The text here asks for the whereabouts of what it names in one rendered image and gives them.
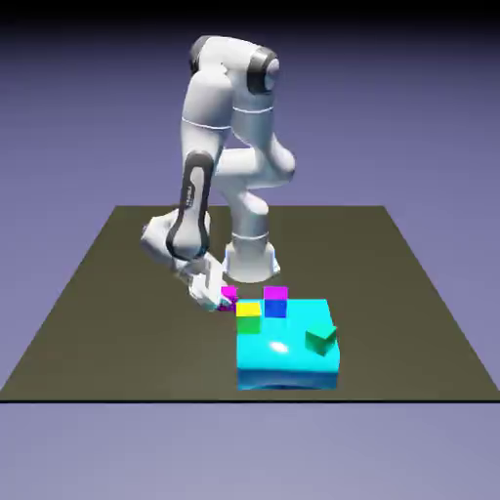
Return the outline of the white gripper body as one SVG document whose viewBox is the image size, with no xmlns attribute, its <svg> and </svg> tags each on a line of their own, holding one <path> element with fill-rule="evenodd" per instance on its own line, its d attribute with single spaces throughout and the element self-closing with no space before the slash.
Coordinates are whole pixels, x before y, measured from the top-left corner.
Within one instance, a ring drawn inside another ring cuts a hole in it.
<svg viewBox="0 0 500 500">
<path fill-rule="evenodd" d="M 188 291 L 195 302 L 208 311 L 216 310 L 223 301 L 222 265 L 217 260 L 202 260 L 189 266 Z"/>
</svg>

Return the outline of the small magenta cube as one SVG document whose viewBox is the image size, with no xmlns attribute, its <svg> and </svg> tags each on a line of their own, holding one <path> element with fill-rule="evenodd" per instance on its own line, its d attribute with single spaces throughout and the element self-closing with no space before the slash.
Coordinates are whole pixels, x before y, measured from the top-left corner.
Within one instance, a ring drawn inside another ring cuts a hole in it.
<svg viewBox="0 0 500 500">
<path fill-rule="evenodd" d="M 221 303 L 218 305 L 218 310 L 224 312 L 234 312 L 237 302 L 237 288 L 235 286 L 222 286 Z"/>
</svg>

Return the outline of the small yellow cube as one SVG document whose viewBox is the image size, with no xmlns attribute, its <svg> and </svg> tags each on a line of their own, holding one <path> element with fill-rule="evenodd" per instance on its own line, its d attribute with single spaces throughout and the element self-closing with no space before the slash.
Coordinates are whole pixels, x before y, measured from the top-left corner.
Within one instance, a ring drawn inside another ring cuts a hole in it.
<svg viewBox="0 0 500 500">
<path fill-rule="evenodd" d="M 237 302 L 235 317 L 239 335 L 256 335 L 261 332 L 262 311 L 259 302 Z"/>
</svg>

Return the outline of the small blue cube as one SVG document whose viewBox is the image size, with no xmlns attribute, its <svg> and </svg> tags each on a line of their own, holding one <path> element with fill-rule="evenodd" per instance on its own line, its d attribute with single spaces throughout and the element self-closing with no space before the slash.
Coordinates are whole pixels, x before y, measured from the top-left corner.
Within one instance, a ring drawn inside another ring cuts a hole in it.
<svg viewBox="0 0 500 500">
<path fill-rule="evenodd" d="M 265 317 L 284 318 L 287 315 L 287 302 L 287 286 L 266 286 L 264 288 Z"/>
</svg>

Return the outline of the small green cube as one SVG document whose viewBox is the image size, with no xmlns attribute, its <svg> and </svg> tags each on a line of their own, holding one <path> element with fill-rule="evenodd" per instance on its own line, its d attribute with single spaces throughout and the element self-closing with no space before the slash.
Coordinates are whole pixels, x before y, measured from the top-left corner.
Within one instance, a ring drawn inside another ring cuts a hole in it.
<svg viewBox="0 0 500 500">
<path fill-rule="evenodd" d="M 305 333 L 305 347 L 315 354 L 326 356 L 335 345 L 336 330 L 335 325 L 312 325 Z"/>
</svg>

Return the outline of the large cyan box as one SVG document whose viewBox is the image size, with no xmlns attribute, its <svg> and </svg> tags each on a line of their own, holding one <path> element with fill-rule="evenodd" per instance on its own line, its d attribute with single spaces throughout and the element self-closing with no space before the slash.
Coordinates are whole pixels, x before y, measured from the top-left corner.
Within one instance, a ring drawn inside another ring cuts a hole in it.
<svg viewBox="0 0 500 500">
<path fill-rule="evenodd" d="M 305 347 L 312 325 L 335 325 L 325 299 L 289 299 L 284 318 L 265 317 L 261 304 L 261 332 L 239 335 L 236 328 L 237 388 L 244 390 L 334 390 L 340 369 L 338 337 L 326 356 Z"/>
</svg>

